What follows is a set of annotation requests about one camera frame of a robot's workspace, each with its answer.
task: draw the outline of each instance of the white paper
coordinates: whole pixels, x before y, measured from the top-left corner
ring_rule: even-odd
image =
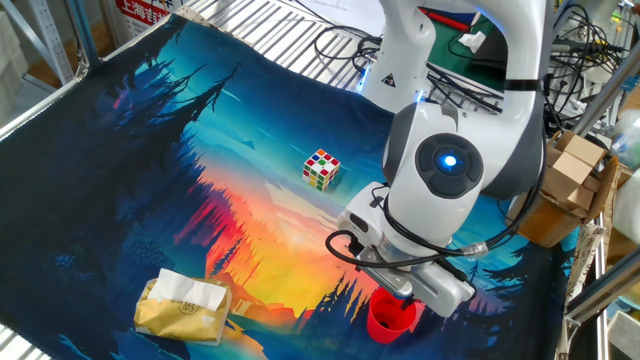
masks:
[[[160,275],[148,299],[184,301],[216,311],[227,289],[195,281],[171,270],[160,269]]]
[[[458,41],[460,41],[462,45],[467,46],[471,52],[475,54],[486,38],[482,31],[478,31],[477,34],[464,34]]]
[[[329,21],[353,26],[373,36],[382,34],[384,11],[378,0],[301,0]]]

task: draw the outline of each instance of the red cup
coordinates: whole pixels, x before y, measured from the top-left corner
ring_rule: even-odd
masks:
[[[416,320],[416,304],[402,310],[403,302],[381,287],[373,292],[367,318],[367,331],[373,340],[389,344],[411,327]]]

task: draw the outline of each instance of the red sign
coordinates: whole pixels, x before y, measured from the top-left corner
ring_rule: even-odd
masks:
[[[157,6],[152,6],[143,0],[116,0],[116,6],[125,16],[153,25],[158,20],[169,15],[169,12]]]

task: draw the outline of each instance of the robot logo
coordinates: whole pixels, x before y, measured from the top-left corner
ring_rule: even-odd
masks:
[[[396,87],[396,82],[395,80],[393,80],[393,74],[387,75],[384,79],[382,79],[382,82],[391,87]]]

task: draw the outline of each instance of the blue light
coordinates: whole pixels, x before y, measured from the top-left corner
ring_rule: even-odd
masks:
[[[424,90],[420,89],[420,91],[418,92],[418,96],[416,96],[416,102],[422,101],[422,95],[424,95]]]
[[[447,155],[444,157],[443,162],[447,166],[454,166],[458,163],[458,159],[456,159],[455,156]]]
[[[364,69],[364,75],[362,75],[362,80],[360,80],[360,82],[356,85],[356,91],[358,93],[362,92],[362,88],[364,87],[364,82],[367,80],[367,75],[369,75],[369,68],[371,67],[371,65],[367,66]]]

